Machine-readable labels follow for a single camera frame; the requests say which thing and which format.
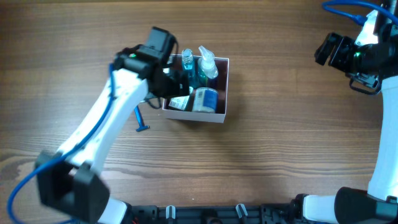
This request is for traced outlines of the teal liquid bottle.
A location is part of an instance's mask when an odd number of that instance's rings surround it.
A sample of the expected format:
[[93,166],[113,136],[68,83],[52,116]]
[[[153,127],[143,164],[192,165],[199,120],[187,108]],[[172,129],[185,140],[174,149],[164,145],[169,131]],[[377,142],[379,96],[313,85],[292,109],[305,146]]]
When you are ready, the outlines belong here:
[[182,51],[182,68],[188,72],[189,84],[192,88],[198,88],[196,63],[191,49]]

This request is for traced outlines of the white lidded jar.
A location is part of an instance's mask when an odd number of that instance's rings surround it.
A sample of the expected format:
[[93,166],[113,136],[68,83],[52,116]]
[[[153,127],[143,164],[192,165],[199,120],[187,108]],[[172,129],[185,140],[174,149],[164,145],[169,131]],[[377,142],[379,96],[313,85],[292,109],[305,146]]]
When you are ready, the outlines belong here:
[[215,113],[218,103],[218,92],[212,88],[201,87],[196,89],[193,102],[193,112]]

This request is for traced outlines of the clear spray bottle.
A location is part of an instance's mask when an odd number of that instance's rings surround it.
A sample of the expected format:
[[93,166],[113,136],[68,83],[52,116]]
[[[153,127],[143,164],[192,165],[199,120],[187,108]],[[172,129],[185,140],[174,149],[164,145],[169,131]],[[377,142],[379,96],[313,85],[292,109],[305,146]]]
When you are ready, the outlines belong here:
[[216,88],[218,83],[218,68],[215,55],[204,46],[199,46],[201,57],[198,59],[198,77],[202,86]]

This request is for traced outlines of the white cardboard box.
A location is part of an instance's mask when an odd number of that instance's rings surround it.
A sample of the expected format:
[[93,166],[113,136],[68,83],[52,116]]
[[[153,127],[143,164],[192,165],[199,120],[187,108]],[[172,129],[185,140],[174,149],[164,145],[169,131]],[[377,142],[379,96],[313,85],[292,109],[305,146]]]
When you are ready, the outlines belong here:
[[219,71],[218,86],[219,94],[215,113],[197,113],[192,111],[173,110],[169,107],[169,100],[162,102],[162,111],[165,118],[181,119],[189,121],[202,121],[208,123],[224,123],[228,104],[228,81],[229,81],[229,58],[215,57],[215,63]]

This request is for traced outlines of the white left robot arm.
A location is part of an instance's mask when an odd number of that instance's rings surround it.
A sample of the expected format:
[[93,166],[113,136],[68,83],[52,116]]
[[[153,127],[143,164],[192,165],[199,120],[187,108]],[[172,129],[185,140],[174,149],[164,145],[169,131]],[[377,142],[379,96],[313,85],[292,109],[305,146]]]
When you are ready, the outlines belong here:
[[139,103],[149,98],[189,94],[187,75],[172,70],[178,42],[153,27],[144,44],[118,52],[109,80],[78,129],[55,154],[41,152],[35,162],[42,204],[79,223],[129,223],[131,206],[110,196],[100,174],[117,135]]

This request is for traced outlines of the blue disposable razor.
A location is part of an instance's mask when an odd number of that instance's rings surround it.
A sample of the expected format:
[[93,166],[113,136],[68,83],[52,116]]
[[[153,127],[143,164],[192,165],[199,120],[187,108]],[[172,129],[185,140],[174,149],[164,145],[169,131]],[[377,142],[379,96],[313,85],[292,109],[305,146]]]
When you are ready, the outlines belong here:
[[135,116],[136,116],[136,119],[137,119],[137,122],[139,125],[139,127],[136,129],[136,131],[141,132],[141,131],[149,129],[149,126],[144,124],[144,119],[142,117],[141,111],[138,106],[136,106],[134,108],[134,113],[135,113]]

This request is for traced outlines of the black mounting rail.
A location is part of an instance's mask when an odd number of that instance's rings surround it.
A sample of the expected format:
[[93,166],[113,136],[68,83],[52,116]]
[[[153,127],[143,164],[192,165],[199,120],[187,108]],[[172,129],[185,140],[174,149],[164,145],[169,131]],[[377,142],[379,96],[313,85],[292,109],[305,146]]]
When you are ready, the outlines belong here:
[[283,224],[310,223],[303,217],[297,205],[288,203],[249,206],[216,207],[167,207],[133,206],[128,223],[169,223],[169,224]]

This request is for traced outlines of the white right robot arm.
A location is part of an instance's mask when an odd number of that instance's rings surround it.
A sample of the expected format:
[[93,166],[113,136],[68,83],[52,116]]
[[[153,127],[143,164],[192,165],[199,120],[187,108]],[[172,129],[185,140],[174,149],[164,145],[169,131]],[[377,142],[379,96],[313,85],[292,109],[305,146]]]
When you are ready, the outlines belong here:
[[370,197],[397,196],[397,75],[382,78],[380,96],[349,93],[343,79],[318,65],[297,74],[300,93],[310,95],[308,123],[314,172],[305,189],[312,200],[331,199],[340,187],[365,190]]

